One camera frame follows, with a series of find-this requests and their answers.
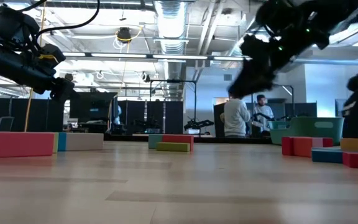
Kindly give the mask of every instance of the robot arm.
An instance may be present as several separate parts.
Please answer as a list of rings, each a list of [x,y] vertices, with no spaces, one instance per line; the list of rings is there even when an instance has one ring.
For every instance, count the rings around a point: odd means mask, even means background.
[[[277,72],[316,44],[329,45],[330,31],[358,8],[358,0],[312,0],[294,6],[289,0],[269,0],[257,11],[255,22],[270,35],[263,42],[254,35],[244,37],[240,46],[242,71],[229,87],[229,93],[243,97],[271,90]]]

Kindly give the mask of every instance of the blue block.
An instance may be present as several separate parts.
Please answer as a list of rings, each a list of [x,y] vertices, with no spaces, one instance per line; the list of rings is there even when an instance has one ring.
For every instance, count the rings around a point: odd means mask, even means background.
[[[337,149],[312,149],[311,160],[313,162],[332,162],[342,164],[342,151]]]
[[[59,133],[59,143],[57,146],[58,152],[66,151],[66,144],[67,144],[67,133]]]
[[[162,134],[149,134],[149,149],[156,149],[159,142],[162,142]]]

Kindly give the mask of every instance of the white shirt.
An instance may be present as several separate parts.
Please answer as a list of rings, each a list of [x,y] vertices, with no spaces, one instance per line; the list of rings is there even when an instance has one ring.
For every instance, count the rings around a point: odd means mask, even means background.
[[[265,106],[255,106],[254,107],[254,114],[257,114],[257,113],[261,113],[261,114],[264,114],[266,116],[268,116],[269,118],[274,118],[274,114],[273,114],[273,111],[272,109],[265,105]],[[270,128],[269,128],[269,122],[266,118],[264,118],[263,116],[259,115],[257,117],[257,119],[263,124],[263,128],[262,130],[263,131],[270,131]]]
[[[225,136],[246,135],[246,122],[250,119],[247,105],[238,99],[230,99],[224,105],[224,134]]]

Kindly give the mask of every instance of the green block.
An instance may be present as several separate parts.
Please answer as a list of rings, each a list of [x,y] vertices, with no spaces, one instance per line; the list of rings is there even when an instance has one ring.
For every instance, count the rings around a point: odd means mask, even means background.
[[[157,148],[159,142],[162,142],[162,134],[149,134],[149,149]]]
[[[157,143],[157,151],[190,152],[190,144],[176,142],[159,142]]]
[[[55,138],[53,139],[53,153],[57,153],[59,145],[59,133],[55,133]]]

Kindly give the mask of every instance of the chair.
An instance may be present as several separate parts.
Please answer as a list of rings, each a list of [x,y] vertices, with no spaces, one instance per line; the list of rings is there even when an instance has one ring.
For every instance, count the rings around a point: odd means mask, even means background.
[[[1,117],[0,118],[0,131],[11,131],[14,117]]]
[[[271,129],[270,136],[273,144],[281,145],[282,137],[303,136],[332,138],[334,145],[339,145],[342,138],[344,118],[292,118],[287,129]]]

